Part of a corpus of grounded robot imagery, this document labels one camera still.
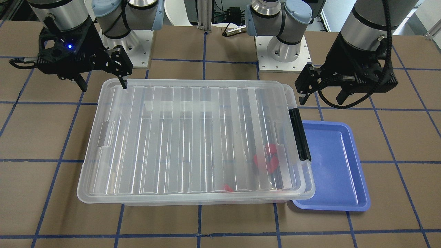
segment transparent plastic lid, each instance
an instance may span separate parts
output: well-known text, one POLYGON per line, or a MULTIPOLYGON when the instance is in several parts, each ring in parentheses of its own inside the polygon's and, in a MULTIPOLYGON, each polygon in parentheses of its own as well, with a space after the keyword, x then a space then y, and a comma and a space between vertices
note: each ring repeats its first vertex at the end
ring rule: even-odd
POLYGON ((314 194, 275 81, 106 81, 78 183, 86 203, 263 203, 314 194))

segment blue tray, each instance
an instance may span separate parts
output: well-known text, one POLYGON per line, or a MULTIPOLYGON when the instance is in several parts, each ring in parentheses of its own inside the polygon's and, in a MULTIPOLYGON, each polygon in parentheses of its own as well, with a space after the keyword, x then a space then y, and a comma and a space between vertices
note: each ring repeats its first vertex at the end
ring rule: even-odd
POLYGON ((302 209, 366 211, 369 193, 351 129, 344 123, 304 120, 315 195, 293 200, 302 209))

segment mounting plate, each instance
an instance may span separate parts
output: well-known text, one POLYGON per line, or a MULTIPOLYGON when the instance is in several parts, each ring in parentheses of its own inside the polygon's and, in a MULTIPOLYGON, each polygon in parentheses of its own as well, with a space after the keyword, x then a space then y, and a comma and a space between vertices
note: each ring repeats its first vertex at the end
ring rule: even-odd
POLYGON ((311 63, 311 56, 309 55, 305 36, 303 36, 300 42, 302 48, 299 56, 295 61, 287 63, 277 61, 268 54, 266 47, 272 38, 272 36, 255 37, 259 71, 300 73, 307 63, 311 63))
MULTIPOLYGON (((133 64, 133 68, 136 69, 147 69, 150 60, 150 54, 152 51, 153 44, 153 33, 151 30, 133 30, 135 34, 139 38, 140 45, 136 46, 135 49, 128 50, 127 55, 130 58, 130 61, 133 64)), ((100 30, 100 37, 103 43, 105 40, 103 39, 102 30, 100 30)))

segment brown table surface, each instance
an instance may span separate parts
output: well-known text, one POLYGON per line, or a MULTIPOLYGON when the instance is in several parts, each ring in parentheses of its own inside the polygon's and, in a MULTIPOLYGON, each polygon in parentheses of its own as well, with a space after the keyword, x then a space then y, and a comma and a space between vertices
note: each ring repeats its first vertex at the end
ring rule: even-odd
MULTIPOLYGON (((352 128, 368 211, 305 211, 292 203, 129 207, 85 204, 76 195, 99 90, 112 75, 92 72, 82 94, 75 83, 10 66, 10 57, 37 54, 40 30, 29 22, 0 27, 0 247, 441 247, 441 54, 433 42, 394 37, 400 83, 389 93, 350 110, 311 97, 301 109, 304 120, 352 128)), ((324 62, 335 37, 306 33, 314 64, 324 62)), ((164 26, 152 58, 148 71, 131 78, 293 86, 297 77, 258 73, 253 37, 224 38, 215 27, 204 36, 195 27, 164 26)), ((325 90, 329 98, 337 92, 325 90)))

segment black latch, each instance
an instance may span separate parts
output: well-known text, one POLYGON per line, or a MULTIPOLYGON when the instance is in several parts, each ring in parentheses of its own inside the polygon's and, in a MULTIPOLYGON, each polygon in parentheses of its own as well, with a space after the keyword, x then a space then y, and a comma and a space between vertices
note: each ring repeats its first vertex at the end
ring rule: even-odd
POLYGON ((305 129, 303 128, 302 118, 298 108, 289 109, 292 130, 294 131, 295 143, 301 161, 311 160, 308 141, 306 140, 305 129))

